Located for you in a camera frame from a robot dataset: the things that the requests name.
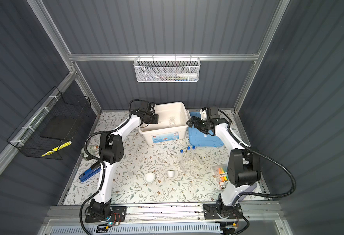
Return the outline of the white plastic storage bin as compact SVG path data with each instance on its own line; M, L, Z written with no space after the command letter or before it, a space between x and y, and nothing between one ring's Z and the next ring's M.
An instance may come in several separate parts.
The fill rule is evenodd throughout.
M186 122L190 119L190 115L183 103L157 104L155 111L159 115L158 124L149 124L138 128L147 144L151 145L185 138L188 131ZM170 117L175 117L175 127L170 127Z

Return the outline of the blue capped test tube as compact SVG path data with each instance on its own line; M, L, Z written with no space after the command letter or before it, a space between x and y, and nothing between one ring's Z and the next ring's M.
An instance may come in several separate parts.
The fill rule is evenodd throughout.
M180 150L180 167L181 167L181 170L183 171L183 173L186 172L186 157L185 157L185 152L184 150Z
M196 152L195 152L196 147L192 146L191 148L191 162L195 163L196 162Z
M187 165L188 166L191 166L191 164L192 164L192 160L191 160L191 153L192 153L192 151L191 151L191 147L190 146L188 146L187 147L187 150L186 150L186 162L187 162Z

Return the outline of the small white ceramic crucible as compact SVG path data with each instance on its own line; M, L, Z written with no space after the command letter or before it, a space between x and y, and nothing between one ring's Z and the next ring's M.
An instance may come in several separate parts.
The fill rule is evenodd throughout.
M168 170L167 176L168 176L168 178L174 178L175 177L175 171L174 170Z

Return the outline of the white ceramic mortar bowl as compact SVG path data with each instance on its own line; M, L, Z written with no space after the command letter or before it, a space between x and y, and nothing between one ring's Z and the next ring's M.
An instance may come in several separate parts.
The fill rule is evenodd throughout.
M150 184L150 183L153 183L156 179L156 176L153 172L148 172L144 175L144 181L147 183L147 184Z

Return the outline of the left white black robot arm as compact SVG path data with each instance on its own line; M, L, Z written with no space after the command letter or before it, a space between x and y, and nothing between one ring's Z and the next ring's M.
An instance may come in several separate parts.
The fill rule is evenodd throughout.
M90 203L87 207L87 217L94 216L99 221L107 222L114 214L111 209L112 180L116 167L125 154L123 140L143 124L158 123L159 115L155 112L155 106L154 102L134 99L129 102L129 116L124 122L113 130L95 132L85 141L83 148L85 153L100 164L97 191L83 202L83 204ZM100 136L98 157L88 151L90 140L97 135Z

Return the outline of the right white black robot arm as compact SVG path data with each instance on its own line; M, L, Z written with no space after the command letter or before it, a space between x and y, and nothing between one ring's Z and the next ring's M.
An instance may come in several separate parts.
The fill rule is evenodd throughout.
M187 125L199 132L217 136L229 150L227 164L227 183L224 191L219 195L214 209L204 206L212 217L229 218L239 216L241 212L238 203L257 188L261 178L260 157L249 150L232 130L231 119L216 107L204 107L200 117L192 116Z

